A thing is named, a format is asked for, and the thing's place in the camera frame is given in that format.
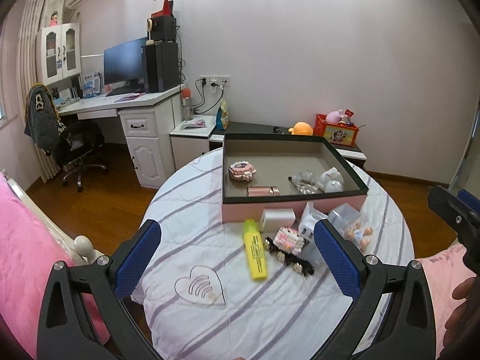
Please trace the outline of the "person hand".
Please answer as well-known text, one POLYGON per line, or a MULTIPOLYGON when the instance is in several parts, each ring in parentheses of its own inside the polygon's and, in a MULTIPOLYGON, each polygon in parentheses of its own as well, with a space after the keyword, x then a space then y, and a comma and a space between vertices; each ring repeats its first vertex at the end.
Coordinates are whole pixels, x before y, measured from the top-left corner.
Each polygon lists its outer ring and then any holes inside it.
POLYGON ((448 346, 456 338, 458 326, 461 318, 467 310, 468 298, 472 292, 475 281, 476 277, 470 277, 457 285, 452 292, 452 298, 457 301, 463 300, 463 303, 454 309, 451 316, 445 323, 446 331, 442 341, 444 346, 448 346))

